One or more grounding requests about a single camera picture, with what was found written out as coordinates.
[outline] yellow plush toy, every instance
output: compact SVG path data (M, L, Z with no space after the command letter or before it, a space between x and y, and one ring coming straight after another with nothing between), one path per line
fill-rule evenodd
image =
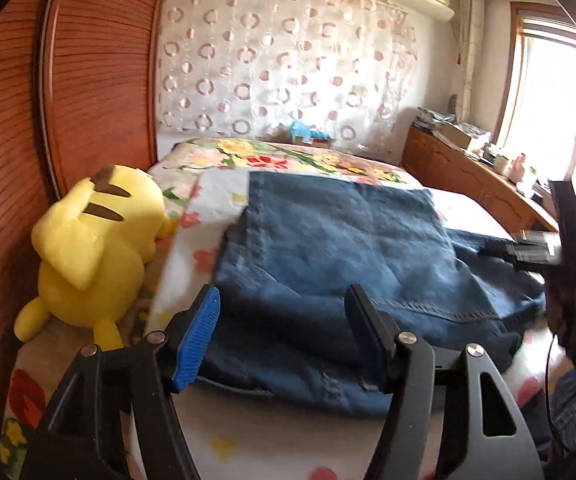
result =
M17 316L17 338L33 338L52 314L91 328L103 350L122 348L116 323L136 298L155 237L172 225L159 186L141 170L105 166L81 180L32 230L39 296Z

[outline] stuffed animal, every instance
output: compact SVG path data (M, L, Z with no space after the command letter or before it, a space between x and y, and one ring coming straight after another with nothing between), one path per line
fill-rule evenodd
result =
M30 340L52 314L91 328L103 350L122 348L116 323L136 298L155 238L173 225L159 186L141 170L104 166L81 180L32 229L39 296L20 311L14 334Z

